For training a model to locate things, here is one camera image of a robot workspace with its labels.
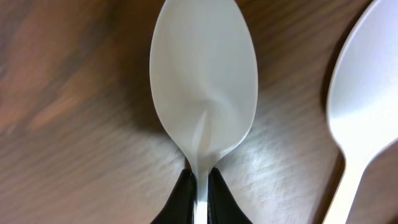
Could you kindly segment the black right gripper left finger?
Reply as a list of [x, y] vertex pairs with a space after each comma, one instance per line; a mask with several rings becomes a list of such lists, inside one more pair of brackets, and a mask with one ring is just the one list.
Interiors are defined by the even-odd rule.
[[196, 178], [190, 169], [181, 171], [167, 202], [151, 224], [192, 224]]

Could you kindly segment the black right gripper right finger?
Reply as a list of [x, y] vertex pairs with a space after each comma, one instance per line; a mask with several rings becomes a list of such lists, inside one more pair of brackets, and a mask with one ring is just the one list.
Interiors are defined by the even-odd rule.
[[212, 168], [208, 179], [208, 221], [210, 224], [252, 224], [230, 192], [221, 172]]

